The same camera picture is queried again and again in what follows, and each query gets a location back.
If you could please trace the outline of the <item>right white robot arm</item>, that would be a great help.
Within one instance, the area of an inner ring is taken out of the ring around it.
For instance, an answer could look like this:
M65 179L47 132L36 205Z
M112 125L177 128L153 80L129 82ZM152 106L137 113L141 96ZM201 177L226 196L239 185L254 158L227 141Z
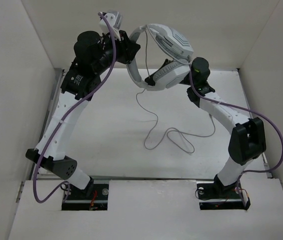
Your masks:
M208 83L211 71L205 58L196 57L190 67L181 81L189 86L186 91L189 100L215 118L230 134L228 160L215 175L212 185L217 196L225 197L235 188L240 174L266 150L264 122L259 117L250 118L240 113L240 106L220 98Z

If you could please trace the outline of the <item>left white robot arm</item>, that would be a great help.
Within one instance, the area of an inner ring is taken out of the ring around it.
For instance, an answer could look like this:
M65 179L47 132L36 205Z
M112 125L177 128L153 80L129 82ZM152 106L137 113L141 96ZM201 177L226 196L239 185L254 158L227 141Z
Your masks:
M124 30L114 39L108 33L81 33L74 45L75 58L60 86L50 123L37 146L26 151L27 159L67 181L84 199L93 194L94 180L78 167L76 160L66 155L70 136L79 116L101 87L101 74L109 75L115 62L130 63L140 48Z

